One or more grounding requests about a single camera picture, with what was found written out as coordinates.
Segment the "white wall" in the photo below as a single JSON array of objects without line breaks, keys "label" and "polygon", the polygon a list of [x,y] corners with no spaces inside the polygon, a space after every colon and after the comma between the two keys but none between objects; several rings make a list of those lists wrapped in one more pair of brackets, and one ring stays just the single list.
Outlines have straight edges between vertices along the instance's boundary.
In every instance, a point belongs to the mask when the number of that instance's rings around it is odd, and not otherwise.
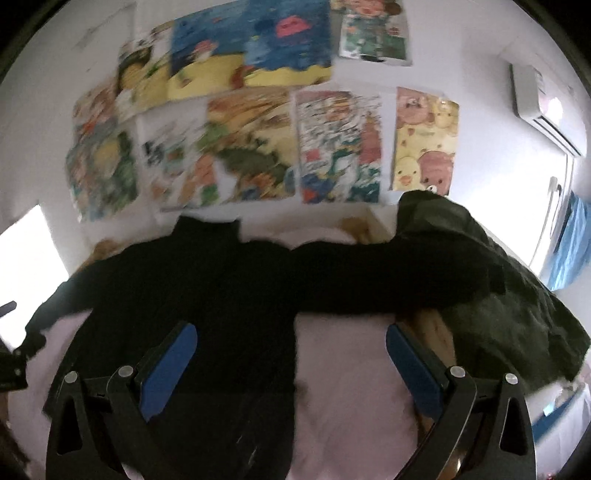
[{"label": "white wall", "polygon": [[591,335],[591,264],[583,269],[571,285],[554,293]]},{"label": "white wall", "polygon": [[[134,25],[145,31],[216,3],[138,0],[135,11],[121,0],[72,0],[36,33],[0,85],[0,191],[5,192],[6,212],[16,217],[40,202],[68,271],[101,238],[124,239],[158,229],[144,197],[115,220],[77,222],[63,170],[73,142],[75,101],[115,70],[119,47],[132,36]],[[404,85],[458,101],[460,145],[450,197],[527,259],[537,240],[533,226],[545,213],[540,202],[546,178],[561,153],[513,114],[509,62],[532,63],[570,86],[587,111],[589,98],[549,35],[511,0],[408,0],[406,5],[413,67],[338,59],[334,77],[344,86],[371,82],[393,92]],[[389,123],[384,120],[385,158],[394,142],[390,108]],[[351,208],[353,215],[359,211]],[[330,210],[322,206],[315,211]],[[303,211],[287,202],[232,206],[209,215],[230,218],[238,212],[263,219]]]}]

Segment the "cartoon poster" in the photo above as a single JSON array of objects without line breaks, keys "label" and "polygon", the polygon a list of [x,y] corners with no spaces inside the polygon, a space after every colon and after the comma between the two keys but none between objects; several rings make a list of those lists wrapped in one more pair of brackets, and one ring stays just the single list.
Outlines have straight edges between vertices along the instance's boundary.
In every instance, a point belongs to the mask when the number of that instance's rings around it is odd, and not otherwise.
[{"label": "cartoon poster", "polygon": [[248,86],[312,85],[330,79],[329,0],[250,0]]},{"label": "cartoon poster", "polygon": [[213,157],[202,154],[196,141],[203,123],[165,126],[143,145],[145,169],[153,200],[163,211],[218,203]]},{"label": "cartoon poster", "polygon": [[244,86],[248,0],[219,5],[174,21],[168,97],[180,100]]},{"label": "cartoon poster", "polygon": [[394,190],[449,194],[457,147],[459,105],[398,88]]},{"label": "cartoon poster", "polygon": [[138,196],[132,142],[112,124],[97,126],[68,153],[66,174],[80,221],[108,218]]},{"label": "cartoon poster", "polygon": [[209,101],[207,122],[171,124],[144,144],[153,199],[162,210],[296,192],[296,135],[284,89],[252,89]]},{"label": "cartoon poster", "polygon": [[110,77],[83,95],[74,105],[73,119],[76,142],[92,135],[96,127],[116,123],[115,79]]},{"label": "cartoon poster", "polygon": [[121,48],[116,91],[120,122],[168,101],[172,27],[172,22],[160,25]]},{"label": "cartoon poster", "polygon": [[296,193],[297,142],[290,94],[252,89],[213,99],[199,148],[215,159],[228,201],[281,199]]},{"label": "cartoon poster", "polygon": [[300,92],[297,103],[304,202],[377,202],[382,164],[379,97]]},{"label": "cartoon poster", "polygon": [[350,59],[411,65],[402,0],[346,0],[339,54]]}]

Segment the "screw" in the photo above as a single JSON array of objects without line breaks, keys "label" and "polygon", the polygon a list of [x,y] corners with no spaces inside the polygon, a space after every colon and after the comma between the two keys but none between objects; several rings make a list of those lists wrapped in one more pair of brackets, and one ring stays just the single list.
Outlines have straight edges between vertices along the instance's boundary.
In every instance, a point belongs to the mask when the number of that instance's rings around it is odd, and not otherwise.
[{"label": "screw", "polygon": [[78,380],[78,374],[76,372],[70,372],[64,377],[64,380],[66,383],[74,383]]},{"label": "screw", "polygon": [[507,380],[507,383],[509,383],[511,385],[517,385],[517,382],[519,381],[519,380],[517,380],[517,377],[513,374],[506,374],[505,380]]},{"label": "screw", "polygon": [[449,371],[456,378],[464,378],[466,376],[466,371],[462,367],[451,367]]},{"label": "screw", "polygon": [[130,365],[124,365],[119,369],[119,376],[122,378],[131,377],[134,374],[134,367]]}]

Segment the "cartoon character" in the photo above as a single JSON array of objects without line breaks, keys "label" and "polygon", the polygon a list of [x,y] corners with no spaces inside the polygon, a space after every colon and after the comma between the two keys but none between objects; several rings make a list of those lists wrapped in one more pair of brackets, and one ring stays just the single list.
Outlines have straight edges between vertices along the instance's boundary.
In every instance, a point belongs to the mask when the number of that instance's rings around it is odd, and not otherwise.
[{"label": "cartoon character", "polygon": [[424,188],[439,195],[447,195],[452,183],[453,155],[429,151],[418,159],[418,164]]},{"label": "cartoon character", "polygon": [[433,104],[435,125],[448,128],[452,135],[457,135],[457,118],[459,106],[457,103],[445,99],[437,99]]},{"label": "cartoon character", "polygon": [[379,57],[382,48],[384,21],[378,17],[348,15],[345,50],[354,56]]},{"label": "cartoon character", "polygon": [[408,88],[398,89],[396,128],[405,124],[418,125],[433,122],[433,113],[426,93]]},{"label": "cartoon character", "polygon": [[365,118],[361,130],[361,157],[359,163],[365,165],[382,158],[382,148],[379,140],[379,129],[373,116],[369,113]]},{"label": "cartoon character", "polygon": [[425,189],[421,184],[421,168],[414,158],[399,158],[394,168],[394,190]]},{"label": "cartoon character", "polygon": [[184,171],[184,147],[182,142],[174,144],[166,150],[164,174],[169,178],[180,176]]},{"label": "cartoon character", "polygon": [[302,17],[292,15],[280,20],[277,23],[275,32],[277,34],[277,38],[283,38],[290,35],[295,35],[297,33],[302,33],[303,31],[309,30],[311,28],[311,25]]},{"label": "cartoon character", "polygon": [[116,138],[110,138],[96,149],[93,164],[102,178],[109,179],[113,176],[120,159],[119,142]]},{"label": "cartoon character", "polygon": [[195,45],[193,52],[189,55],[190,60],[199,63],[204,62],[212,56],[213,52],[218,47],[219,43],[216,41],[203,40],[199,42],[197,45]]},{"label": "cartoon character", "polygon": [[380,17],[384,13],[384,0],[349,0],[348,5],[363,18]]},{"label": "cartoon character", "polygon": [[183,188],[178,197],[179,204],[183,206],[188,204],[193,199],[198,186],[215,184],[216,178],[213,171],[213,156],[210,154],[202,155],[195,162],[193,168],[187,172]]}]

